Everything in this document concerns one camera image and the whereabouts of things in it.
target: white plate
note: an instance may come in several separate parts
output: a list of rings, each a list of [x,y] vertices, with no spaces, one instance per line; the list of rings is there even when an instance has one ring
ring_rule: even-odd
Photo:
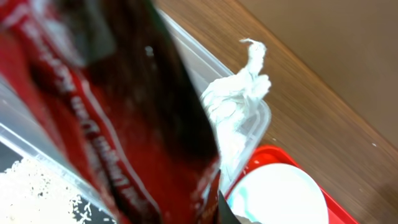
[[[235,215],[263,224],[327,224],[328,207],[315,181],[288,164],[248,173],[228,198]]]

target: red plastic bag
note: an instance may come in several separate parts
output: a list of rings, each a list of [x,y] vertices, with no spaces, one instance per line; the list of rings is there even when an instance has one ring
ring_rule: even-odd
[[[0,21],[29,66],[4,78],[120,223],[216,219],[213,133],[149,1],[6,1]]]

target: white tissue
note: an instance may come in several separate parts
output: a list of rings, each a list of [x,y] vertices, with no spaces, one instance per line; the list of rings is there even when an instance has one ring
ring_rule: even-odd
[[[247,136],[239,132],[242,124],[253,115],[271,87],[268,75],[259,75],[264,63],[266,46],[251,39],[248,64],[238,74],[219,78],[209,84],[201,102],[215,130],[221,153],[221,171],[234,170],[245,147]]]

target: red tray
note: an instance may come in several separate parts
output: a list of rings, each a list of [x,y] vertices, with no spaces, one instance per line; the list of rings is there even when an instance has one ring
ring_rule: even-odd
[[[285,151],[283,151],[283,149],[276,146],[261,146],[254,151],[253,156],[250,158],[248,164],[246,164],[246,167],[243,169],[236,183],[254,169],[272,163],[284,163],[302,169]],[[325,197],[326,204],[328,205],[329,224],[358,224],[358,222],[334,201],[325,190],[322,188],[321,190]],[[226,198],[229,197],[230,193],[231,191],[226,194]]]

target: rice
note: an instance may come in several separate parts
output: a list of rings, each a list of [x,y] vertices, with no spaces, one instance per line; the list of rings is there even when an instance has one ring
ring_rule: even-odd
[[[84,224],[91,220],[90,204],[79,191],[33,159],[23,158],[0,173],[0,223]]]

